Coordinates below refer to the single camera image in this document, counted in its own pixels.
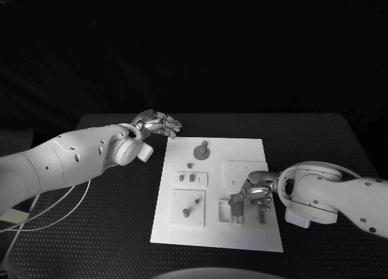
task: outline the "white robotic arm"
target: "white robotic arm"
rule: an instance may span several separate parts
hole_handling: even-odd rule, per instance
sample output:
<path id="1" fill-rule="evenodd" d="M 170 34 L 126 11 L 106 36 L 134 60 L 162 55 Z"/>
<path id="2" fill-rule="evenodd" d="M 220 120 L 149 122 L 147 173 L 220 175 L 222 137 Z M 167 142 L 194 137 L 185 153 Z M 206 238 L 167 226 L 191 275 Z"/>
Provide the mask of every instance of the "white robotic arm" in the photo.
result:
<path id="1" fill-rule="evenodd" d="M 354 176 L 341 181 L 340 170 Z M 388 181 L 360 178 L 344 168 L 321 162 L 302 162 L 279 173 L 253 171 L 249 173 L 240 193 L 232 195 L 233 203 L 258 195 L 259 211 L 268 211 L 266 195 L 276 192 L 285 205 L 285 221 L 307 228 L 310 221 L 331 224 L 341 212 L 353 224 L 367 233 L 388 238 Z"/>
<path id="2" fill-rule="evenodd" d="M 149 133 L 174 138 L 180 127 L 170 116 L 145 110 L 131 124 L 67 132 L 32 149 L 1 157 L 0 216 L 22 200 L 89 181 L 135 157 L 145 162 L 152 148 L 142 139 Z"/>

